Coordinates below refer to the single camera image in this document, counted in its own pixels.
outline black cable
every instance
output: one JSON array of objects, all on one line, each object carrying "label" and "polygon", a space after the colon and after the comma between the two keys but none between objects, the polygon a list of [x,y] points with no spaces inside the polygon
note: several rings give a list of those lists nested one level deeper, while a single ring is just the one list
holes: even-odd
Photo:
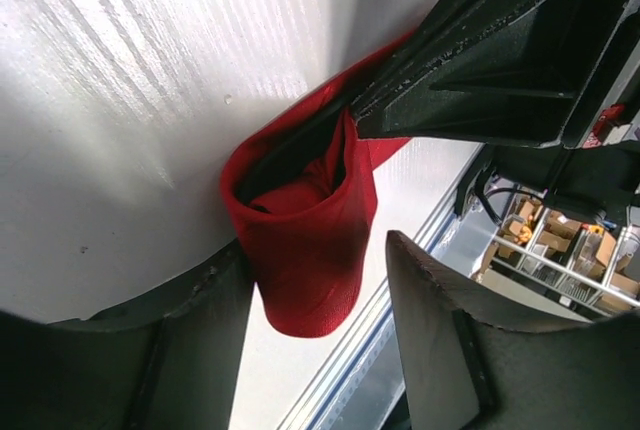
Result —
[{"label": "black cable", "polygon": [[504,187],[504,188],[494,188],[493,190],[489,190],[487,193],[478,192],[478,200],[482,204],[484,211],[487,212],[487,215],[491,219],[493,223],[495,223],[498,227],[501,227],[504,223],[504,219],[498,215],[498,213],[494,210],[491,202],[489,202],[489,198],[497,195],[499,193],[513,193],[517,195],[524,195],[527,197],[535,198],[536,200],[541,200],[539,195],[536,195],[533,192],[528,192],[526,190],[520,190],[518,188],[513,187]]}]

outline red fabric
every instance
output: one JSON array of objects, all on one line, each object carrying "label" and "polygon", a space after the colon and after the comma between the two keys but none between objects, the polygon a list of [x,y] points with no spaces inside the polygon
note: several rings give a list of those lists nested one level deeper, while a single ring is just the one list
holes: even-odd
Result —
[{"label": "red fabric", "polygon": [[[223,169],[222,196],[251,263],[273,327],[296,337],[321,337],[349,315],[360,291],[364,254],[377,206],[372,170],[407,139],[358,140],[345,109],[327,153],[294,181],[256,198],[235,196],[248,171],[281,139],[340,91],[365,78],[392,44],[316,90],[250,137]],[[339,163],[345,178],[333,188]]]}]

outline metal rail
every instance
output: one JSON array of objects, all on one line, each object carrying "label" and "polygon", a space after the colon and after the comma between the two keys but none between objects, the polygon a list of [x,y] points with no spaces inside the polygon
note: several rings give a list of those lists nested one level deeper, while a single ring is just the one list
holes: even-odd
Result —
[{"label": "metal rail", "polygon": [[598,283],[592,279],[590,279],[589,277],[586,277],[584,275],[581,275],[580,273],[576,273],[573,270],[569,270],[568,268],[560,265],[559,263],[556,263],[552,260],[549,260],[548,258],[545,258],[541,255],[538,255],[534,252],[532,252],[531,250],[527,250],[526,248],[521,247],[520,245],[517,245],[515,243],[510,242],[509,240],[505,240],[502,237],[494,237],[494,241],[498,242],[501,245],[504,245],[505,247],[508,247],[512,250],[515,250],[516,252],[520,252],[528,257],[531,257],[535,260],[538,260],[539,262],[542,262],[544,265],[546,265],[549,268],[552,268],[553,270],[556,270],[558,272],[561,272],[571,278],[574,278],[576,280],[578,280],[581,283],[584,283],[585,285],[588,285],[592,288],[595,288],[596,290],[599,290],[601,293],[606,293],[607,295],[611,295],[613,297],[616,297],[620,300],[622,300],[623,302],[633,306],[633,307],[640,307],[640,302],[634,298],[628,297],[627,295],[617,292],[616,290],[613,290],[601,283]]},{"label": "metal rail", "polygon": [[[538,285],[541,285],[545,288],[548,288],[549,290],[553,290],[554,292],[559,293],[560,295],[567,297],[571,300],[576,300],[576,297],[574,295],[572,295],[570,292],[567,292],[566,290],[562,289],[562,288],[558,288],[556,283],[549,283],[546,280],[542,279],[542,278],[538,278],[535,273],[529,274],[524,270],[518,270],[516,267],[514,267],[513,265],[509,265],[508,263],[502,261],[502,260],[497,260],[494,258],[494,260],[496,260],[501,266],[503,266],[504,268],[511,270],[512,272],[517,273],[518,275],[522,275],[523,277],[531,280],[532,282],[535,282]],[[581,304],[583,305],[587,305],[585,302],[580,301]],[[599,313],[600,315],[603,316],[609,316],[609,314],[607,312],[605,312],[604,310],[600,310],[598,307],[593,307],[591,305],[588,305],[589,309],[591,309],[592,311]]]}]

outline cardboard box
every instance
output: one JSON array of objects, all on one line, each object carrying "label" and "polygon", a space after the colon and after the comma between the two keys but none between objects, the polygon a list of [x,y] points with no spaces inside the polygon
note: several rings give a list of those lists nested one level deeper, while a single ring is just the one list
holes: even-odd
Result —
[{"label": "cardboard box", "polygon": [[632,255],[625,255],[620,260],[618,260],[618,263],[616,263],[616,272],[624,272],[624,269],[627,268],[631,263],[632,258]]},{"label": "cardboard box", "polygon": [[[618,290],[628,297],[636,298],[638,296],[638,292],[640,292],[640,283],[635,280],[631,280],[624,275],[620,275],[619,273],[614,273],[609,288]],[[603,294],[600,300],[596,302],[596,307],[614,313],[631,310],[631,305],[623,302],[613,295],[607,294]]]},{"label": "cardboard box", "polygon": [[600,265],[599,263],[595,263],[589,273],[587,273],[587,277],[595,280],[596,282],[602,282],[602,277],[604,277],[604,272],[607,269],[604,265]]},{"label": "cardboard box", "polygon": [[596,250],[596,262],[606,267],[609,264],[609,260],[611,260],[615,246],[616,239],[609,232],[604,232],[600,245],[598,245],[598,250]]},{"label": "cardboard box", "polygon": [[542,245],[548,245],[549,248],[554,250],[555,252],[564,253],[569,249],[571,240],[559,237],[558,235],[554,235],[551,232],[542,231],[542,233],[538,237],[538,243]]},{"label": "cardboard box", "polygon": [[538,200],[537,198],[531,198],[528,196],[523,196],[520,199],[520,202],[529,202],[531,205],[533,205],[533,215],[535,214],[539,214],[539,212],[542,212],[543,207],[542,207],[542,202],[540,200]]},{"label": "cardboard box", "polygon": [[480,268],[477,270],[477,272],[474,272],[474,274],[482,274],[487,270],[487,268],[489,268],[489,266],[491,266],[491,260],[493,260],[493,257],[495,257],[496,253],[498,252],[498,247],[499,244],[496,242],[491,242],[491,244],[489,244],[487,251],[484,252],[484,255],[482,256]]},{"label": "cardboard box", "polygon": [[544,211],[544,207],[542,205],[536,206],[536,210],[533,213],[533,221],[534,222],[540,221],[540,217],[542,216],[542,212],[543,211]]},{"label": "cardboard box", "polygon": [[566,240],[571,240],[575,237],[576,233],[578,233],[581,226],[582,224],[580,222],[570,220],[562,213],[552,210],[549,212],[545,230]]},{"label": "cardboard box", "polygon": [[506,222],[504,232],[508,235],[518,236],[522,227],[528,222],[529,216],[533,215],[535,207],[533,203],[528,200],[522,200],[518,205],[518,210],[515,214],[511,215]]},{"label": "cardboard box", "polygon": [[[516,243],[516,237],[505,235],[503,237],[505,240],[509,240],[510,242]],[[498,245],[498,256],[503,260],[508,260],[509,257],[515,252],[509,247],[505,247],[504,245]]]}]

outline black metal bracket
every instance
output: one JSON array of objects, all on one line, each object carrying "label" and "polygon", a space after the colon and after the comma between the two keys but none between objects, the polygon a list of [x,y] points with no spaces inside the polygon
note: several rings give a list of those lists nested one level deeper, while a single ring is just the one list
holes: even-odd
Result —
[{"label": "black metal bracket", "polygon": [[[499,176],[537,191],[542,203],[567,217],[602,225],[640,224],[632,207],[640,207],[640,141],[593,149],[567,150],[485,147],[458,185],[457,215],[464,215],[473,197],[484,198],[488,178]],[[483,205],[490,207],[486,200]]]},{"label": "black metal bracket", "polygon": [[[440,0],[355,100],[359,134],[580,147],[601,112],[635,88],[639,5]],[[627,85],[608,103],[621,75]]]},{"label": "black metal bracket", "polygon": [[87,321],[0,312],[2,428],[226,428],[252,292],[232,243]]}]

